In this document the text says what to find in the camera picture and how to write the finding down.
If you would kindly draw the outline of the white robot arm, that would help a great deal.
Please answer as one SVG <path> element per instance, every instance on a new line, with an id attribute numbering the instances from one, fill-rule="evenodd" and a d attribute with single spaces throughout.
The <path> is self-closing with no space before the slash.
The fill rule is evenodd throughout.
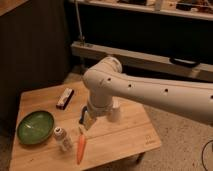
<path id="1" fill-rule="evenodd" d="M 213 125 L 213 84 L 129 76 L 111 56 L 88 68 L 83 83 L 89 91 L 87 111 L 92 117 L 108 114 L 113 98 L 121 97 Z"/>

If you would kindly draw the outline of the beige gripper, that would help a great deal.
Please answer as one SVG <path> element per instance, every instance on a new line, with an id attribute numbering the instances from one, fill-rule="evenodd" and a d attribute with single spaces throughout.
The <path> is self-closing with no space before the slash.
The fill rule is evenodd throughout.
<path id="1" fill-rule="evenodd" d="M 81 117 L 80 117 L 79 123 L 81 125 L 83 125 L 86 130 L 89 130 L 92 127 L 92 125 L 96 122 L 96 120 L 97 120 L 97 118 L 96 117 L 92 117 L 88 113 L 87 107 L 84 106 L 82 108 L 82 111 L 81 111 Z"/>

